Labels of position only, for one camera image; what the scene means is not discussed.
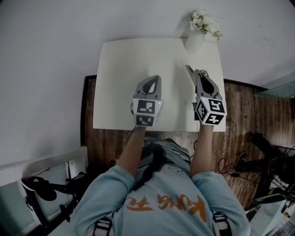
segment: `white table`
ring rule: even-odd
[[[105,42],[102,46],[94,96],[94,129],[132,130],[130,104],[137,84],[148,76],[162,78],[164,106],[156,131],[198,131],[192,102],[195,87],[185,69],[207,70],[225,100],[222,68],[215,43],[204,42],[197,55],[184,48],[184,39],[142,38]],[[214,131],[225,131],[225,118]]]

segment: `vase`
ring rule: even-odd
[[[205,35],[198,29],[191,30],[185,43],[185,49],[189,54],[197,54],[200,50]]]

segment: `wooden floor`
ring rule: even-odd
[[[105,172],[112,160],[120,157],[129,135],[123,130],[93,129],[93,104],[96,79],[90,79],[86,107],[85,139],[88,147],[89,166],[92,170]],[[264,136],[275,145],[292,147],[295,145],[295,120],[291,119],[289,100],[277,100],[254,96],[253,88],[225,83],[225,96],[228,115],[226,131],[213,135],[214,171],[218,172],[218,161],[226,159],[226,164],[234,163],[237,156],[245,151],[248,160],[261,159],[263,154],[249,142],[249,132],[263,132]],[[160,132],[163,138],[172,138],[189,152],[193,153],[193,144],[198,133]],[[255,179],[252,173],[243,173],[245,178]],[[249,181],[224,177],[234,191],[242,206],[247,209],[256,187]]]

